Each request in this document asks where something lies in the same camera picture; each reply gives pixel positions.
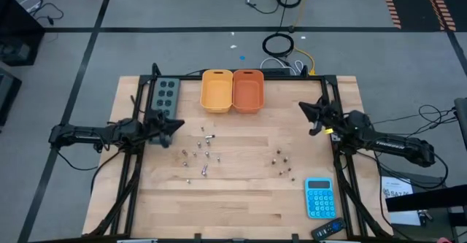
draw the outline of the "calculator display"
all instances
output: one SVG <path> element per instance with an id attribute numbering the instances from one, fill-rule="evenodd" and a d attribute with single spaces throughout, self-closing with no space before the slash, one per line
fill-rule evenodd
<path id="1" fill-rule="evenodd" d="M 328 181 L 308 181 L 308 188 L 329 188 Z"/>

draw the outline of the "yellow cable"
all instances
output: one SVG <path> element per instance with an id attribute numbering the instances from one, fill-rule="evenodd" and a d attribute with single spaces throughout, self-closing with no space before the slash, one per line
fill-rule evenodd
<path id="1" fill-rule="evenodd" d="M 295 49 L 299 53 L 302 53 L 302 54 L 306 55 L 312 61 L 312 69 L 309 70 L 309 75 L 316 75 L 316 72 L 314 71 L 314 59 L 313 59 L 313 57 L 310 54 L 308 54 L 307 52 L 298 49 L 297 47 L 294 47 L 293 49 Z"/>
<path id="2" fill-rule="evenodd" d="M 298 22 L 300 21 L 301 15 L 302 15 L 302 13 L 303 13 L 303 11 L 304 11 L 305 2 L 306 2 L 306 0 L 303 0 L 303 1 L 301 2 L 300 10 L 298 11 L 297 20 L 296 20 L 295 23 L 293 24 L 294 27 L 296 27 L 296 26 L 298 25 Z"/>

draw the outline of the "yellow bin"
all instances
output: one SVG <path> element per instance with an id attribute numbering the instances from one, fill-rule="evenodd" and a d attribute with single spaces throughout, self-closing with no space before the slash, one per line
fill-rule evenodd
<path id="1" fill-rule="evenodd" d="M 234 74 L 229 70 L 212 69 L 203 73 L 201 105 L 208 112 L 228 112 L 232 105 Z"/>

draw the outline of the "orange bin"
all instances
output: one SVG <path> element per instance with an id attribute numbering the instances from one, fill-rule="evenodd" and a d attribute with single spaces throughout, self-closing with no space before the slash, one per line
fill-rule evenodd
<path id="1" fill-rule="evenodd" d="M 229 70 L 213 69 L 203 73 L 201 105 L 206 111 L 229 111 L 232 105 L 232 78 Z"/>
<path id="2" fill-rule="evenodd" d="M 233 73 L 233 106 L 238 112 L 256 113 L 264 106 L 264 76 L 258 70 Z"/>

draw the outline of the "paper sheet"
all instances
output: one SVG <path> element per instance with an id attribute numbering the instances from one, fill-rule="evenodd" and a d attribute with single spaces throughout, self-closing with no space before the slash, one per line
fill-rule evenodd
<path id="1" fill-rule="evenodd" d="M 382 177 L 382 190 L 385 198 L 413 194 L 412 186 L 394 177 Z M 392 224 L 420 225 L 417 211 L 403 211 L 389 213 Z"/>

